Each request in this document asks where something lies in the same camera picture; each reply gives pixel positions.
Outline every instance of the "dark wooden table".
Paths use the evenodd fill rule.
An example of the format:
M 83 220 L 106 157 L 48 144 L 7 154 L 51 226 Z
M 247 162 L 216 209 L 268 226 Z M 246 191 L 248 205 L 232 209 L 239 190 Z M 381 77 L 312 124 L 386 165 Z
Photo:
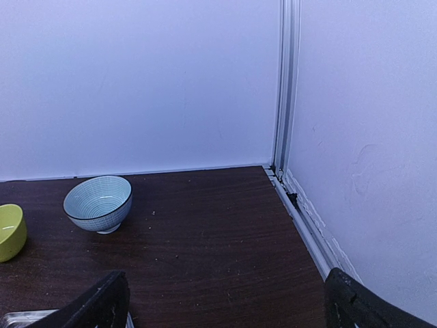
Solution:
M 0 183 L 28 240 L 0 264 L 0 316 L 60 308 L 126 271 L 135 327 L 324 327 L 322 278 L 261 167 L 126 177 L 132 210 L 110 235 L 62 202 L 83 179 Z

